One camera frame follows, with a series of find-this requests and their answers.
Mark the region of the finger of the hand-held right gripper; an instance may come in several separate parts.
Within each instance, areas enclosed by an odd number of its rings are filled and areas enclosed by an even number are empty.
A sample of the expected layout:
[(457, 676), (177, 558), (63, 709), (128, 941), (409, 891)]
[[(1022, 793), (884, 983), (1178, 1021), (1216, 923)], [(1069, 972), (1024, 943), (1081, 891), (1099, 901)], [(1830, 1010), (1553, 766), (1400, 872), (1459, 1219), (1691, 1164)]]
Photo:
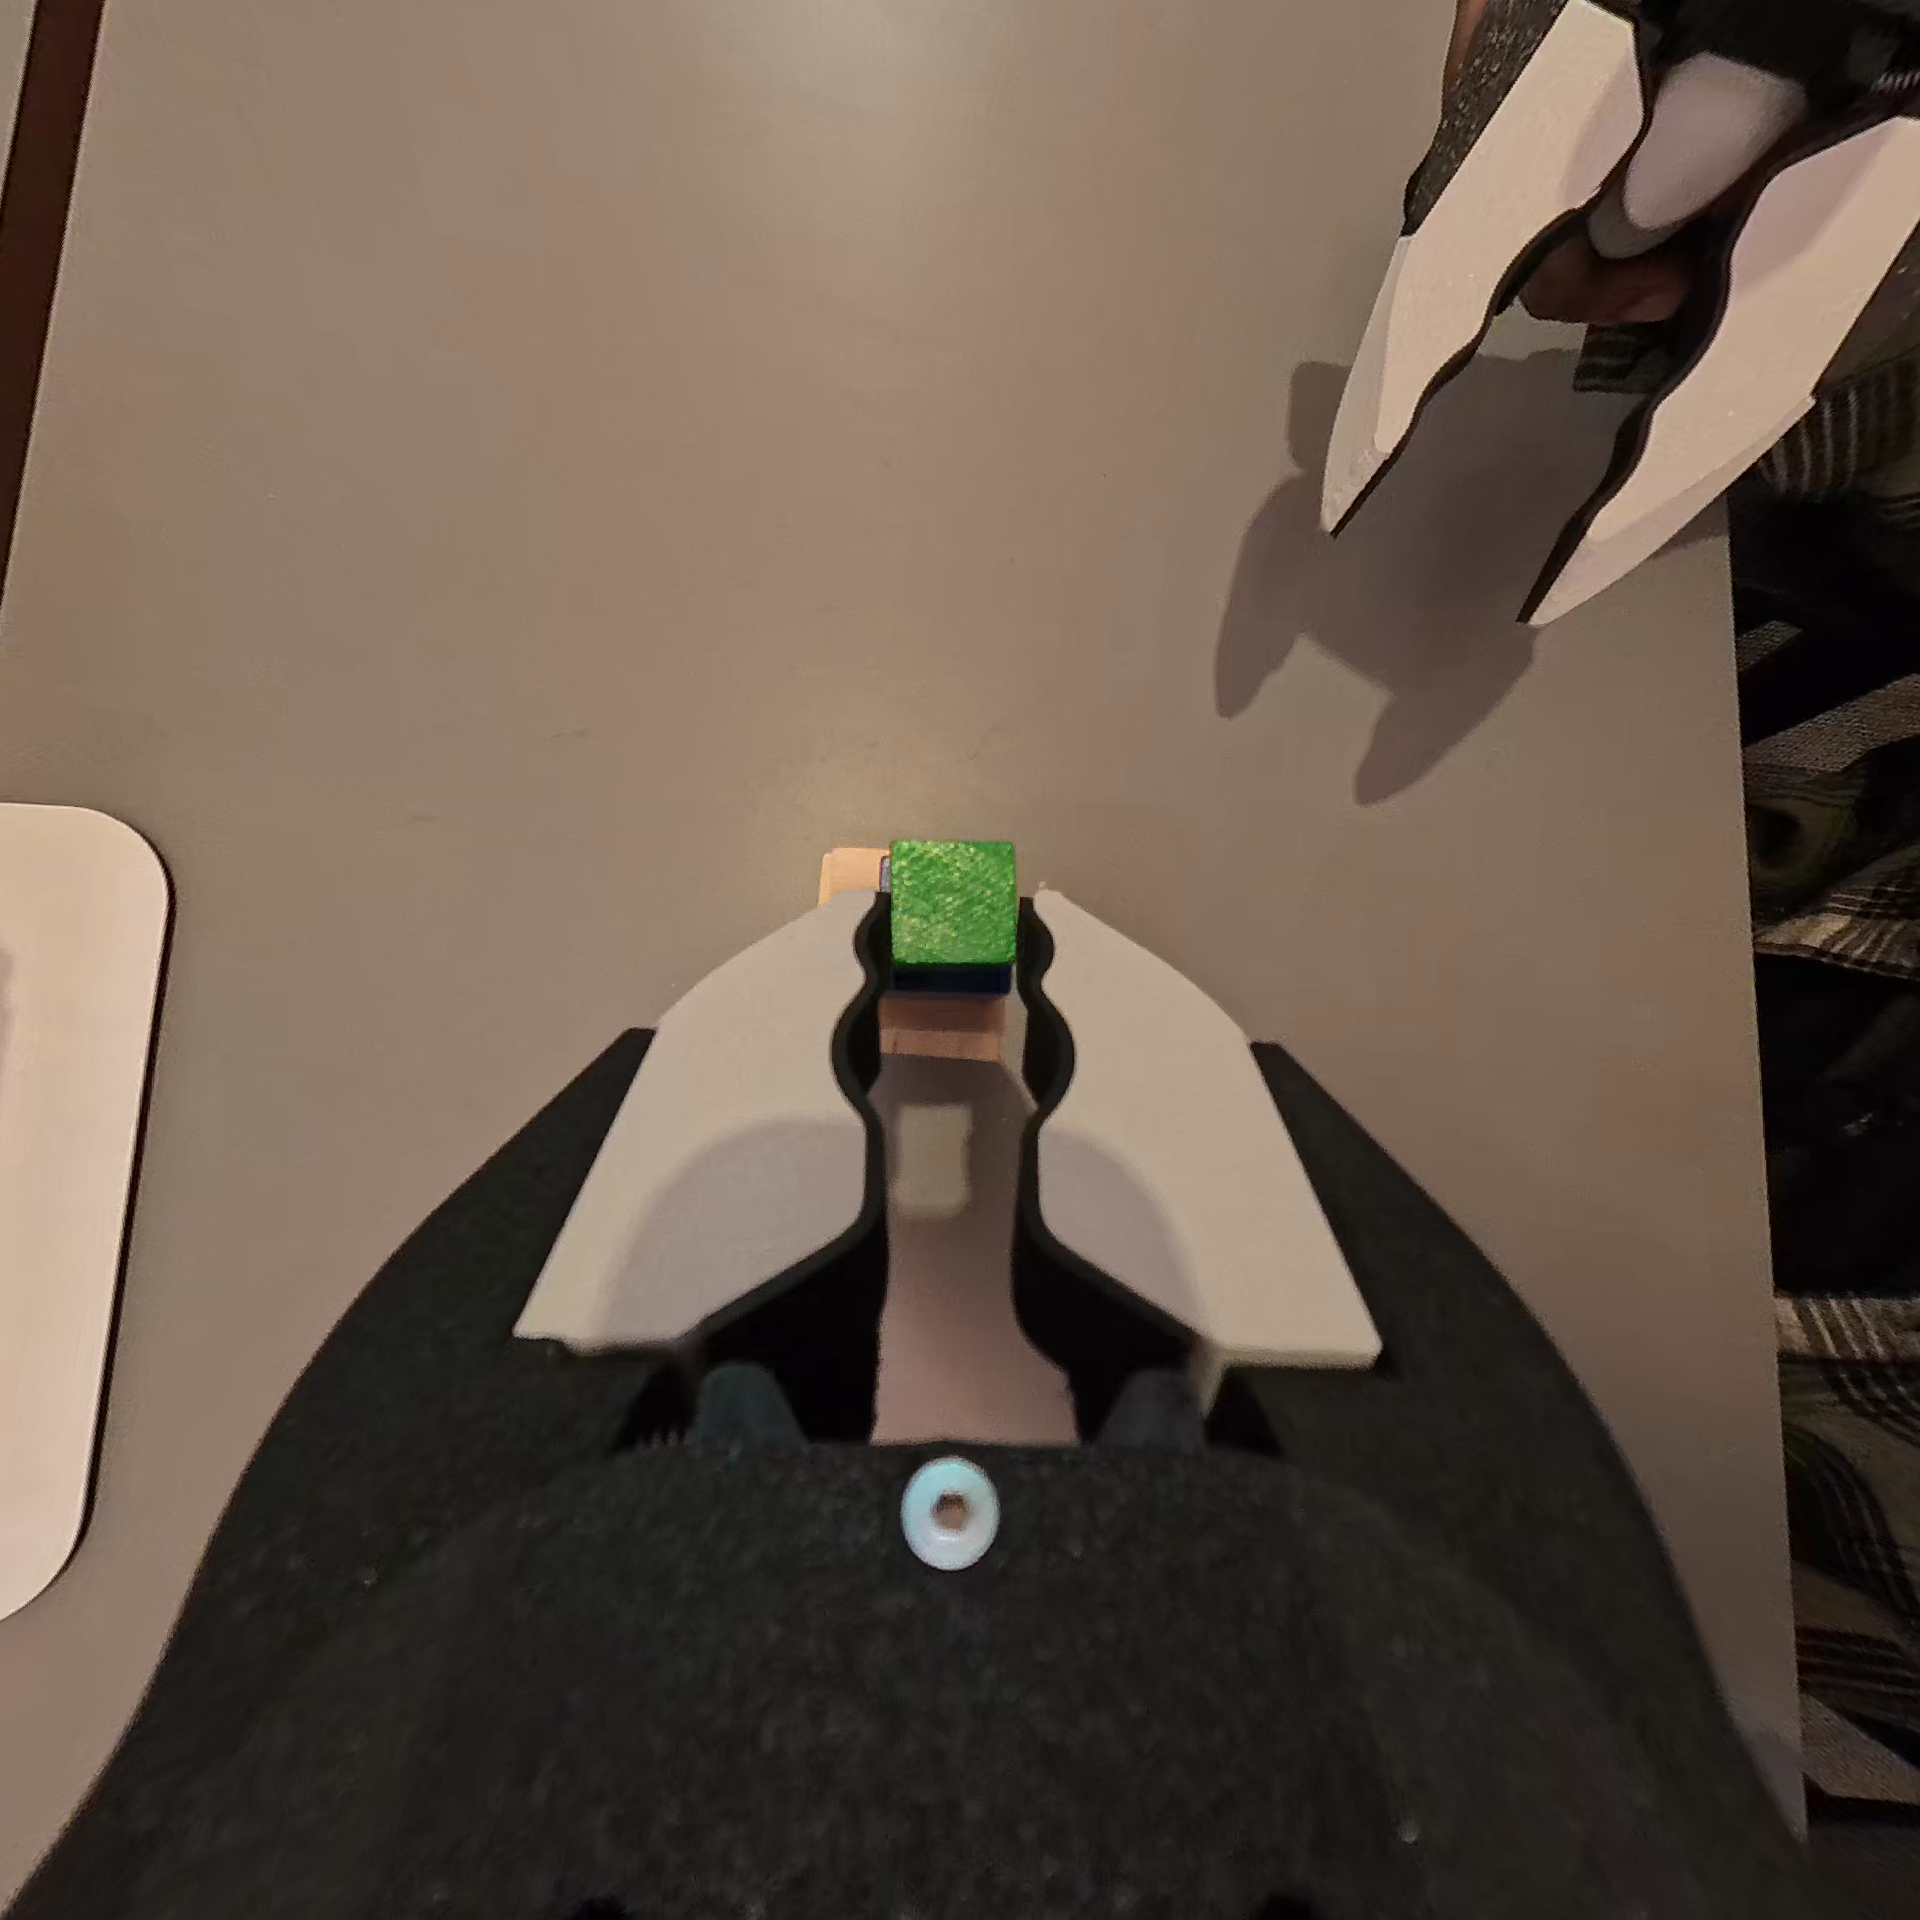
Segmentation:
[(1918, 227), (1918, 119), (1830, 133), (1758, 185), (1710, 324), (1630, 419), (1524, 607), (1547, 626), (1618, 584), (1805, 417), (1814, 384)]
[(1537, 254), (1595, 199), (1640, 130), (1634, 17), (1603, 2), (1563, 2), (1396, 237), (1332, 421), (1326, 534), (1356, 513), (1433, 390), (1477, 351)]

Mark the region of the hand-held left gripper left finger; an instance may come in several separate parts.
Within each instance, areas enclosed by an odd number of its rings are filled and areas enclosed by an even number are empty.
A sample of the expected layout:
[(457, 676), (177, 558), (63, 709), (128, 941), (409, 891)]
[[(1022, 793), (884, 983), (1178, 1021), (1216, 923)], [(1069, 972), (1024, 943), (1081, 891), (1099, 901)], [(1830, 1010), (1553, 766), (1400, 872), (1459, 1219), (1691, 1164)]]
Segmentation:
[(542, 1261), (516, 1337), (690, 1349), (884, 1222), (870, 1069), (881, 893), (842, 891), (659, 1023)]

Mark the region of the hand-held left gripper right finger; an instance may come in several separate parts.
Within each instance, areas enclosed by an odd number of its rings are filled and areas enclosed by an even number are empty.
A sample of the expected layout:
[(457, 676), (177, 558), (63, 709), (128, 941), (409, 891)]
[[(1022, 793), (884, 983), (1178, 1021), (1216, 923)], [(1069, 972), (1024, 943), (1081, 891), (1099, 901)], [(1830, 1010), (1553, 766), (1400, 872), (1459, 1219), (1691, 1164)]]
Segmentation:
[(1383, 1342), (1248, 1035), (1060, 891), (1022, 916), (1016, 1317), (1066, 1374), (1367, 1370)]

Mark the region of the medium plain wooden cube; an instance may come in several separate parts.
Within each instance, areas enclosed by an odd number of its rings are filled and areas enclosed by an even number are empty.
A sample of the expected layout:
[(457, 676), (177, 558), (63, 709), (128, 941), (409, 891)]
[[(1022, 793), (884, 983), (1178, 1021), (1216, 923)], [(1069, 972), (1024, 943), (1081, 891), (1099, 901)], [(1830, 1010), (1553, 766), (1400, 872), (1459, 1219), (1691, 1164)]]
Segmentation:
[[(890, 893), (890, 852), (836, 844), (824, 856), (817, 901), (870, 891)], [(897, 1059), (961, 1059), (997, 1063), (1010, 1016), (1007, 992), (884, 992), (881, 1053)]]

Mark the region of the small green wooden cube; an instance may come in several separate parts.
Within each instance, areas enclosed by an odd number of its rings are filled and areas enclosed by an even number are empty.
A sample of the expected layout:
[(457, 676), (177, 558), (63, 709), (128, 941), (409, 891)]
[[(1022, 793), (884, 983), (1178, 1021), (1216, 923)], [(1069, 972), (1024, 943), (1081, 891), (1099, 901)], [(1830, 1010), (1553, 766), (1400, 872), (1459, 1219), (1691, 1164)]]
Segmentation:
[(1014, 842), (897, 838), (888, 879), (897, 972), (1010, 972), (1022, 923)]

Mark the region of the person's right hand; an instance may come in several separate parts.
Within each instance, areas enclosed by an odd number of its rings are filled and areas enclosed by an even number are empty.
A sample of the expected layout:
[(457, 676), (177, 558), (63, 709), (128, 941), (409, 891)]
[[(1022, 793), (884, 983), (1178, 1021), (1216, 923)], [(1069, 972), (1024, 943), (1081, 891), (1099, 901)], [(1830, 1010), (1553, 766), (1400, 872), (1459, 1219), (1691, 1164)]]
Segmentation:
[(1542, 324), (1640, 327), (1672, 322), (1689, 292), (1686, 252), (1605, 257), (1583, 227), (1572, 227), (1524, 279), (1521, 303)]

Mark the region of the white document stand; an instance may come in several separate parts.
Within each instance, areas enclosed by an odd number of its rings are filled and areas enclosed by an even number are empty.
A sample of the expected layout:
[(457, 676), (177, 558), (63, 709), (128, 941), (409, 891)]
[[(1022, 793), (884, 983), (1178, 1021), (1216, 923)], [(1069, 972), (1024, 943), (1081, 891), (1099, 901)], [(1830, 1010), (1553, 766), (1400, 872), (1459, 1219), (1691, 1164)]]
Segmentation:
[(170, 937), (138, 830), (3, 805), (3, 1619), (89, 1521)]

